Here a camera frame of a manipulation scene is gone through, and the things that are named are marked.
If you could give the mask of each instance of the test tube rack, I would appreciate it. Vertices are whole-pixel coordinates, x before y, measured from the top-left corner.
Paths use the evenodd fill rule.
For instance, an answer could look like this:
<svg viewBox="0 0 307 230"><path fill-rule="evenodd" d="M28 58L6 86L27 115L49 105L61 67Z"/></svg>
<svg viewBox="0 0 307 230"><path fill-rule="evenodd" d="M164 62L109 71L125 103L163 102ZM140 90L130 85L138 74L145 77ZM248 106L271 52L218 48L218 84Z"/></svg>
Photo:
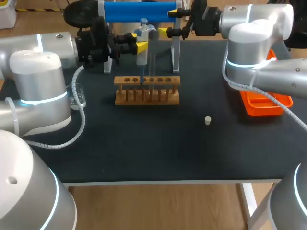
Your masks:
<svg viewBox="0 0 307 230"><path fill-rule="evenodd" d="M144 77L141 89L140 77L115 77L116 91L115 105L175 105L179 104L180 85L179 76ZM172 86L171 89L161 89L161 86Z"/></svg>

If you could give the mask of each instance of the orange plastic tray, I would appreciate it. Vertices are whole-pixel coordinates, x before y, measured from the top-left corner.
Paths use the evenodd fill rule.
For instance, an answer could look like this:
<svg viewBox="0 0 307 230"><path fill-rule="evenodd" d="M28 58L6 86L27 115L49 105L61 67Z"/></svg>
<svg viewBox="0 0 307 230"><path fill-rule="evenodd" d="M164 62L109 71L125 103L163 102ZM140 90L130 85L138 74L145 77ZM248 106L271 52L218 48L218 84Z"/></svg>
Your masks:
<svg viewBox="0 0 307 230"><path fill-rule="evenodd" d="M275 58L276 55L273 50L270 50L267 59ZM240 91L245 109L250 116L280 116L283 114L283 109L272 102L266 96L259 93ZM287 108L293 105L290 96L281 95L277 93L269 93L278 101L283 103Z"/></svg>

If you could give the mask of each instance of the blue foam tube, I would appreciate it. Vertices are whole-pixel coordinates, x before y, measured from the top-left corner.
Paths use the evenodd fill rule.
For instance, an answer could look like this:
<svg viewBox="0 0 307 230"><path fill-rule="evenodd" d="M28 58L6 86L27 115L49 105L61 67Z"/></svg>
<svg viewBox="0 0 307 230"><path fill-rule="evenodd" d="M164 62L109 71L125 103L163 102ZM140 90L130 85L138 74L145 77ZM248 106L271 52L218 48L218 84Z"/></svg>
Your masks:
<svg viewBox="0 0 307 230"><path fill-rule="evenodd" d="M106 22L138 23L146 18L151 23L174 23L168 11L176 9L176 2L105 2Z"/></svg>

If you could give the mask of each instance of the wooden floor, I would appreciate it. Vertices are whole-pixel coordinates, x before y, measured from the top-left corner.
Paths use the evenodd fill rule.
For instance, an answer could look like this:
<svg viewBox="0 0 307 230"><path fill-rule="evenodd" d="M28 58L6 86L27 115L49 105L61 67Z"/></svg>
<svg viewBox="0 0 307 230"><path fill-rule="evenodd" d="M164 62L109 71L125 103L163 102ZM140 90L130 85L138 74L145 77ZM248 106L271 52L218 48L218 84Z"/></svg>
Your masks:
<svg viewBox="0 0 307 230"><path fill-rule="evenodd" d="M59 2L65 7L65 0ZM223 9L226 4L265 3L265 0L209 0L208 3ZM18 0L17 7L56 8L56 5L54 0ZM19 12L16 26L0 30L0 37L60 31L75 35L77 30L66 25L60 13ZM189 39L221 37L191 35ZM297 58L307 56L302 50L293 50L292 54ZM258 203L270 186L253 184ZM77 230L247 229L235 184L94 186L70 190L78 209ZM269 230L269 224L263 229Z"/></svg>

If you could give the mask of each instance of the white cable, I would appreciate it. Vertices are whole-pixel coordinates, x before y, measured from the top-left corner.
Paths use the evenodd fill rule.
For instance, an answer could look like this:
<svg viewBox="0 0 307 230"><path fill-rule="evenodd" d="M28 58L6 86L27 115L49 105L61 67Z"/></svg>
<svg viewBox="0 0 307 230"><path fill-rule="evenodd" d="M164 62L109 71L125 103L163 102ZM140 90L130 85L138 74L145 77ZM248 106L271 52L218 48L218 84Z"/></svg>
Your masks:
<svg viewBox="0 0 307 230"><path fill-rule="evenodd" d="M78 94L77 94L77 90L76 90L76 81L77 81L79 74L82 72L82 70L84 70L84 67L80 66L76 70L76 72L74 73L74 75L72 77L72 81L71 81L72 94L73 94L73 97L74 97L78 107L79 107L79 111L80 111L80 114L81 114L81 126L80 126L78 133L71 140L69 140L66 143L61 144L61 145L46 145L46 144L42 144L42 143L30 141L30 140L25 140L25 142L28 145L33 145L33 146L37 146L37 147L44 148L44 149L56 150L56 149L61 149L61 148L64 148L64 147L72 144L81 135L81 133L84 130L84 126L85 126L85 113L84 113L84 110L83 110L82 105L80 103L80 100L78 98Z"/></svg>
<svg viewBox="0 0 307 230"><path fill-rule="evenodd" d="M307 125L301 120L299 119L290 109L288 109L284 104L282 104L280 101L278 101L275 97L269 95L267 92L258 89L256 87L250 87L249 85L243 85L243 84L238 84L235 83L233 81L231 81L227 75L226 75L226 62L227 62L227 56L228 56L228 43L226 46L226 51L225 51L225 56L224 56L224 60L223 60L223 66L222 66L222 74L224 79L227 81L228 84L239 87L241 89L244 90L252 90L255 91L257 93L260 93L264 96L266 96L267 98L269 98L271 101L273 101L275 104L277 104L279 107L281 107L287 114L289 114L305 131L307 131Z"/></svg>

